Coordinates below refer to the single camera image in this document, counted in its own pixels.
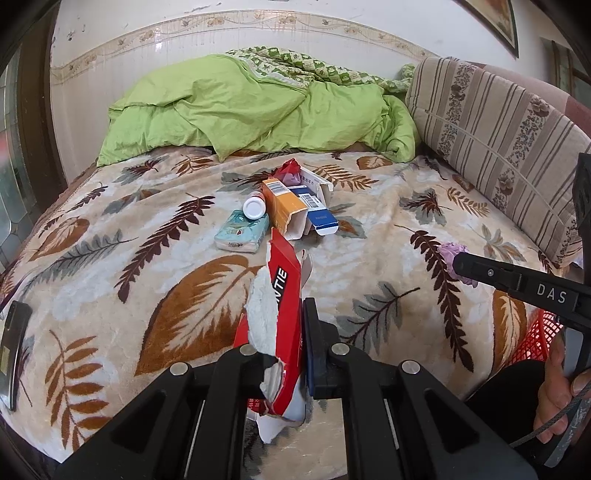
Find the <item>right hand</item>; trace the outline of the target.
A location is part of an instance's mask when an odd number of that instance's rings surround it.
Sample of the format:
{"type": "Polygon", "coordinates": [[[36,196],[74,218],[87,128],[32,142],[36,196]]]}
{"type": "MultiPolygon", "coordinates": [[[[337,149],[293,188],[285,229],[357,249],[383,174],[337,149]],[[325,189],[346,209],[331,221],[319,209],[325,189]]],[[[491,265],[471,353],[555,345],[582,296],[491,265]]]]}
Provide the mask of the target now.
{"type": "Polygon", "coordinates": [[[590,381],[590,371],[585,371],[570,381],[564,375],[564,358],[565,344],[562,337],[557,335],[551,344],[550,357],[545,364],[544,382],[538,391],[534,429],[554,418],[590,381]]]}

